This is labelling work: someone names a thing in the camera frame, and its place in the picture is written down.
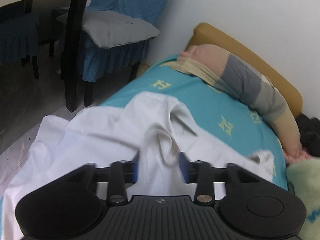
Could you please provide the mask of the white printed t-shirt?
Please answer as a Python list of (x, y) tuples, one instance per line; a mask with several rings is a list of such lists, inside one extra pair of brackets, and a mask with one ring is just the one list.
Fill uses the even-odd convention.
[(22, 238), (15, 218), (22, 197), (87, 163), (105, 167), (139, 154), (138, 181), (129, 195), (192, 196), (196, 187), (183, 182), (180, 152), (193, 161), (215, 167), (235, 163), (267, 181), (273, 179), (270, 151), (244, 157), (198, 126), (175, 97), (142, 92), (123, 108), (90, 107), (72, 120), (43, 118), (25, 165), (4, 192), (2, 238)]

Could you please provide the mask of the teal bed sheet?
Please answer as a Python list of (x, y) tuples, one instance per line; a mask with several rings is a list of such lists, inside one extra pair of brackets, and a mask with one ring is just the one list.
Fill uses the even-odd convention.
[(274, 157), (272, 183), (286, 189), (285, 158), (280, 141), (259, 114), (199, 77), (173, 70), (173, 55), (133, 80), (100, 106), (125, 107), (142, 92), (175, 97), (189, 109), (196, 124), (244, 157), (270, 151)]

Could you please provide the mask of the striped pillow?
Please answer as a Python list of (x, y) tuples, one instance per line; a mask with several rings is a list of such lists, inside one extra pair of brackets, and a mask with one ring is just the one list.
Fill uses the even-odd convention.
[(170, 66), (199, 77), (256, 111), (273, 128), (288, 156), (296, 157), (302, 150), (300, 132), (286, 100), (247, 62), (221, 47), (202, 44), (181, 52)]

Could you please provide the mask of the green fleece blanket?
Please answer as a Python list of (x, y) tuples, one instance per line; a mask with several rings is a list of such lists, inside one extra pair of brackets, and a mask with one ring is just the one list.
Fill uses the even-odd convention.
[(301, 239), (319, 239), (319, 159), (313, 158), (286, 168), (288, 188), (306, 207), (306, 220), (299, 233)]

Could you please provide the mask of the pink fuzzy blanket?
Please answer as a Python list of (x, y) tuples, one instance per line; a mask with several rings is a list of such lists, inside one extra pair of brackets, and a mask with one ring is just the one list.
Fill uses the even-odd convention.
[(284, 151), (284, 156), (286, 163), (289, 165), (314, 158), (306, 150), (304, 150), (302, 145), (299, 145), (297, 148), (292, 148), (289, 151)]

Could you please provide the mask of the mustard yellow headboard cushion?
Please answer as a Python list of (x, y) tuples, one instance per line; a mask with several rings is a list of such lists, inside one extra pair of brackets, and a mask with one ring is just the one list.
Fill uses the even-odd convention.
[(297, 117), (302, 113), (303, 98), (300, 92), (267, 62), (236, 39), (208, 23), (199, 23), (194, 28), (193, 35), (190, 38), (186, 49), (201, 44), (217, 45), (249, 63), (257, 71), (269, 78), (272, 84), (287, 101), (294, 117)]

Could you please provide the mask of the grey seat cushion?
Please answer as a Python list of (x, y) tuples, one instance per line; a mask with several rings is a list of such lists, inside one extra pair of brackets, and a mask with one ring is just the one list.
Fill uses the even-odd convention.
[(115, 11), (87, 11), (83, 30), (99, 48), (110, 49), (156, 38), (160, 31), (151, 23)]

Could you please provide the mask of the blue covered chair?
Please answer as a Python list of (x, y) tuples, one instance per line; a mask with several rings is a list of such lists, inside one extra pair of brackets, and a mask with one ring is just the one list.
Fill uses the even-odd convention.
[(60, 34), (61, 73), (66, 107), (76, 110), (76, 80), (85, 82), (84, 104), (93, 99), (94, 83), (106, 73), (131, 67), (136, 74), (160, 35), (156, 23), (168, 0), (71, 0), (52, 10), (53, 32)]
[(39, 78), (39, 15), (33, 13), (33, 0), (22, 0), (1, 7), (1, 65), (31, 61), (34, 78)]

